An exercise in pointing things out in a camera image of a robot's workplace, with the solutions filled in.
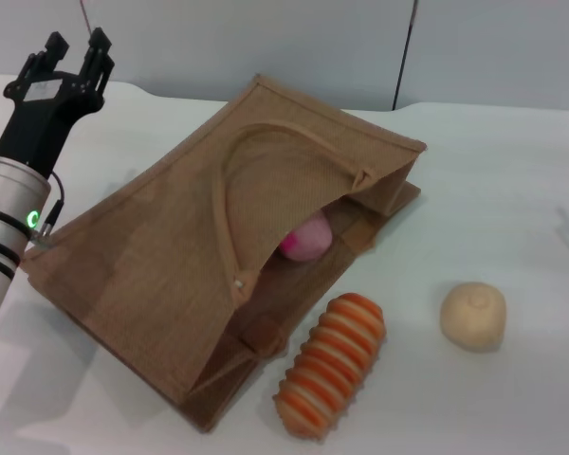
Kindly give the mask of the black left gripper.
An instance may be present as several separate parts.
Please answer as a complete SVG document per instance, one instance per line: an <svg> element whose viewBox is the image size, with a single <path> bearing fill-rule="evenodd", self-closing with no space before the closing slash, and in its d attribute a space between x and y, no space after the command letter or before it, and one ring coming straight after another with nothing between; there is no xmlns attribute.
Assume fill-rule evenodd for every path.
<svg viewBox="0 0 569 455"><path fill-rule="evenodd" d="M99 112L103 91L114 68L109 55L111 41L96 27L79 75L57 71L57 63L69 49L58 31L53 31L45 49L28 55L18 78L6 85L4 97L14 110L0 137L0 157L30 167L44 178L52 173L73 125L82 117ZM27 100L32 86L55 82L57 93L51 98Z"/></svg>

